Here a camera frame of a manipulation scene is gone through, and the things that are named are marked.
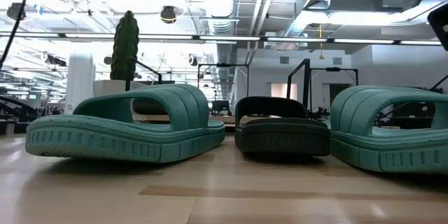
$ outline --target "doorway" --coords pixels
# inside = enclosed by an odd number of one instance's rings
[[[330,84],[330,105],[333,104],[336,96],[347,88],[350,88],[350,84]]]
[[[286,83],[270,83],[271,97],[286,98],[286,91],[288,90],[288,84]],[[291,99],[297,101],[297,85],[291,84]]]

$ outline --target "white wall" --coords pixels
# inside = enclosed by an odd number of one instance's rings
[[[431,88],[448,74],[448,55],[442,47],[369,45],[351,56],[359,69],[360,85]],[[441,84],[448,93],[448,83]]]
[[[270,83],[287,83],[288,75],[305,58],[311,60],[311,67],[326,68],[333,67],[333,57],[342,57],[341,68],[351,68],[351,56],[345,55],[342,50],[324,51],[325,59],[319,59],[320,51],[309,53],[308,51],[286,51],[278,52],[276,50],[259,50],[252,61],[249,75],[249,95],[250,96],[271,96]],[[280,64],[279,57],[288,56],[290,64]],[[242,63],[246,57],[246,50],[238,50],[239,63]],[[354,84],[354,73],[350,77],[345,72],[325,72],[313,71],[312,74],[312,105],[330,106],[329,85],[331,83]],[[303,96],[303,76],[304,69],[301,69],[293,77],[293,83],[297,85],[297,100],[302,102]],[[235,85],[236,102],[246,96],[242,75],[237,76]]]

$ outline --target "potted plant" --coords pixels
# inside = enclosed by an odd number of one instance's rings
[[[120,19],[113,41],[111,79],[94,81],[94,96],[124,92],[126,78],[131,80],[131,89],[144,86],[144,84],[133,81],[135,62],[129,60],[131,57],[137,59],[137,52],[139,50],[139,27],[132,11],[128,10],[125,16]]]

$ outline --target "light fixture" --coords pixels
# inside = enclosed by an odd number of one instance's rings
[[[227,44],[227,45],[236,45],[236,41],[205,41],[205,43],[213,44],[213,43],[219,43],[219,44]]]
[[[8,91],[8,95],[28,95],[28,91]]]
[[[139,35],[139,39],[176,39],[176,40],[186,40],[193,39],[193,36],[188,35]]]
[[[392,44],[393,40],[336,38],[335,43]]]
[[[199,36],[202,40],[215,41],[259,41],[260,37],[255,36]]]
[[[113,39],[115,34],[65,34],[67,38],[84,38],[84,39]]]
[[[22,83],[0,83],[0,86],[5,86],[5,85],[21,85]]]
[[[395,13],[379,11],[335,11],[327,17],[327,23],[333,25],[389,25],[396,21]]]
[[[196,67],[197,66],[197,59],[196,59],[196,57],[194,55],[190,54],[188,56],[188,63],[190,63],[190,65],[192,67]]]
[[[49,71],[58,71],[58,72],[68,72],[68,69],[27,69],[27,68],[6,68],[2,69],[4,71],[35,71],[35,72],[49,72]]]
[[[401,41],[400,45],[410,46],[441,46],[440,41]]]
[[[0,32],[0,37],[6,36],[9,37],[11,35],[10,32]],[[16,37],[20,38],[59,38],[59,34],[55,33],[41,33],[41,32],[16,32]]]
[[[65,96],[65,92],[55,92],[55,91],[50,91],[48,94],[49,94],[49,95],[61,95],[61,96]]]
[[[326,38],[279,38],[279,37],[272,37],[267,38],[268,41],[271,42],[310,42],[310,43],[325,43],[327,42]]]
[[[200,21],[232,21],[239,22],[239,18],[231,18],[231,17],[199,17]]]

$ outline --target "wooden floor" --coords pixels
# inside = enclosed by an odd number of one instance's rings
[[[34,157],[0,139],[0,223],[448,223],[448,180],[333,156],[244,157],[228,136],[175,164]]]

